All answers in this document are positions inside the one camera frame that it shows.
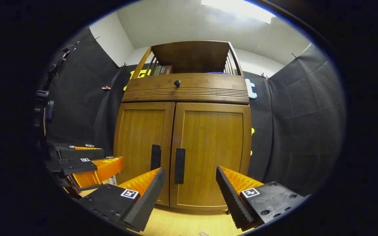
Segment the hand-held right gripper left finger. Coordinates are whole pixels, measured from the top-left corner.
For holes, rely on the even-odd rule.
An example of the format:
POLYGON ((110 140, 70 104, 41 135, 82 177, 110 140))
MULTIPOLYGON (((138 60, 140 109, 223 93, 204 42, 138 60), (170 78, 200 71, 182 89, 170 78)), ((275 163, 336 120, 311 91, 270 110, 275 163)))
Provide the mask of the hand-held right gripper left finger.
POLYGON ((104 221, 141 232, 146 228, 164 182, 165 169, 160 167, 119 186, 104 184, 77 202, 104 221))

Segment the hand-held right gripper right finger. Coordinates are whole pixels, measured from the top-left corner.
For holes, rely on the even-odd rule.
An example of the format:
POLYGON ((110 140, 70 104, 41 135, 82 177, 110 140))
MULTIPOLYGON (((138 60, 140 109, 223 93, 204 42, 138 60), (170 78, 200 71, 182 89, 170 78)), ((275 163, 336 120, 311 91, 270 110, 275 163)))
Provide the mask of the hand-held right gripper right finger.
POLYGON ((217 166, 216 182, 235 226, 242 231, 274 221, 307 200, 276 181, 262 183, 222 166, 217 166))

